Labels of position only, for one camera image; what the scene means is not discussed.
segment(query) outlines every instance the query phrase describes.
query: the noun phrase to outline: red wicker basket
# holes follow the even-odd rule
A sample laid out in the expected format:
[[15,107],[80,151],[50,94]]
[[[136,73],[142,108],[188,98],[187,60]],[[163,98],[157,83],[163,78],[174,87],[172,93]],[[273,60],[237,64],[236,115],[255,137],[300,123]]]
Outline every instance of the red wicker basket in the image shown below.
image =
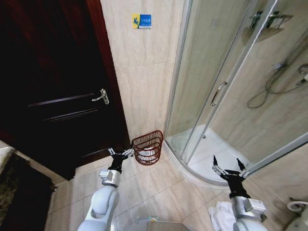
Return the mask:
[[162,150],[163,134],[156,130],[132,140],[135,158],[142,165],[155,164]]

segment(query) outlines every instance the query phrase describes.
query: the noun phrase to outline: door frame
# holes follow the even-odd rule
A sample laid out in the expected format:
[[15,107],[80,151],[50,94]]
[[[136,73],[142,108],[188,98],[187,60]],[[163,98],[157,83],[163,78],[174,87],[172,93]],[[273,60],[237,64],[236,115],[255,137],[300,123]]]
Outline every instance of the door frame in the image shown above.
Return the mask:
[[102,56],[103,67],[105,67],[106,75],[111,89],[111,95],[116,109],[117,121],[120,123],[120,133],[124,136],[125,148],[130,148],[130,141],[128,129],[126,125],[124,109],[122,105],[119,85],[117,83],[115,66],[111,54],[108,33],[106,29],[105,19],[103,16],[103,8],[100,0],[87,0],[89,14],[93,23],[94,33],[99,45],[100,53]]

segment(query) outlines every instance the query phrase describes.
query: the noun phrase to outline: shower door handle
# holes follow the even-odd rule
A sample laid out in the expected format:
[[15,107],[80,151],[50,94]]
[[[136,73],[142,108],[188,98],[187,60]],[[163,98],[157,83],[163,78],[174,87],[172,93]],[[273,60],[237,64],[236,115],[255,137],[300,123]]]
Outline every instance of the shower door handle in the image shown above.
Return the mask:
[[220,90],[223,88],[223,86],[226,86],[228,83],[225,81],[223,82],[219,87],[218,89],[216,90],[215,94],[214,94],[214,97],[212,99],[212,102],[211,102],[211,106],[214,107],[216,105],[216,103],[214,102],[216,96],[218,95],[218,93],[220,92]]

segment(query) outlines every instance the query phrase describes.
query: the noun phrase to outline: door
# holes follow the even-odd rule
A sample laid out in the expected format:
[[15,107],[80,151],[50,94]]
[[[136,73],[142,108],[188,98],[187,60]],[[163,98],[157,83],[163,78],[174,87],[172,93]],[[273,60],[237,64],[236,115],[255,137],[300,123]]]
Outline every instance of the door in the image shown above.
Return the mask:
[[[70,179],[129,137],[99,0],[4,0],[0,139]],[[108,101],[99,99],[104,89]]]

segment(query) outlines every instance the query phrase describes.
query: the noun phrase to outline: white towel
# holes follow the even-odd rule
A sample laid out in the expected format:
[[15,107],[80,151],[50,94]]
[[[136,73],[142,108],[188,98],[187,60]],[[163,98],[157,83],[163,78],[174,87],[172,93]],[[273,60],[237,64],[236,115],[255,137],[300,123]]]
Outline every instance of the white towel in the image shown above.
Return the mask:
[[215,207],[208,209],[208,213],[215,231],[233,231],[235,218],[230,202],[217,202]]

